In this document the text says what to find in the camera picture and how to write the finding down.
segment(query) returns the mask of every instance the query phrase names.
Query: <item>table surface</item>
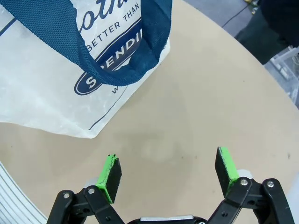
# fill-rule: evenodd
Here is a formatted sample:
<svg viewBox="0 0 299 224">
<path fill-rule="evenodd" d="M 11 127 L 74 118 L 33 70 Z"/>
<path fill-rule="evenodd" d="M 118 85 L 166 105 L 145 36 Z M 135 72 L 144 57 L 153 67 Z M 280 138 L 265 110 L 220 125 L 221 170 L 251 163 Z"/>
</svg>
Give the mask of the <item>table surface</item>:
<svg viewBox="0 0 299 224">
<path fill-rule="evenodd" d="M 258 182 L 274 177 L 288 191 L 299 164 L 299 113 L 291 100 L 196 9 L 175 0 L 172 19 L 170 54 L 98 137 L 0 124 L 0 159 L 45 215 L 59 191 L 79 192 L 112 153 L 123 171 L 114 207 L 125 222 L 209 218 L 223 199 L 214 170 L 218 146 L 227 146 L 236 166 Z M 244 211 L 236 223 L 254 220 Z"/>
</svg>

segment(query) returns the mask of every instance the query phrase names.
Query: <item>blue oval logo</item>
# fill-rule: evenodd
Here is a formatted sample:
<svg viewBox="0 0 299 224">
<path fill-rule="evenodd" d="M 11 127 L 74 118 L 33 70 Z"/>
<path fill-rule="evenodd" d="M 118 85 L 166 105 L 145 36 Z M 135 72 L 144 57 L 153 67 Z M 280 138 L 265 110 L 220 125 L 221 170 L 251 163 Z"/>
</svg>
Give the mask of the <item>blue oval logo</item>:
<svg viewBox="0 0 299 224">
<path fill-rule="evenodd" d="M 120 68 L 136 51 L 142 38 L 142 24 L 139 18 L 125 32 L 116 37 L 95 59 L 104 70 L 113 71 Z M 103 83 L 84 72 L 76 82 L 74 91 L 83 96 L 96 91 Z"/>
</svg>

